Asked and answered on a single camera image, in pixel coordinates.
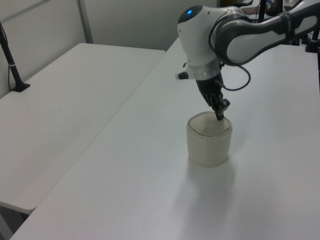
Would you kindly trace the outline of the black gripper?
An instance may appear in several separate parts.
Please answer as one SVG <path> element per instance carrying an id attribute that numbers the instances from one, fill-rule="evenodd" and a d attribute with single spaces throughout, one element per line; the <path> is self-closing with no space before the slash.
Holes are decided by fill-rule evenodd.
<path id="1" fill-rule="evenodd" d="M 223 98 L 222 87 L 223 78 L 221 74 L 206 79 L 195 80 L 197 87 L 205 102 L 212 108 L 218 121 L 224 118 L 224 111 L 230 106 L 230 101 Z"/>

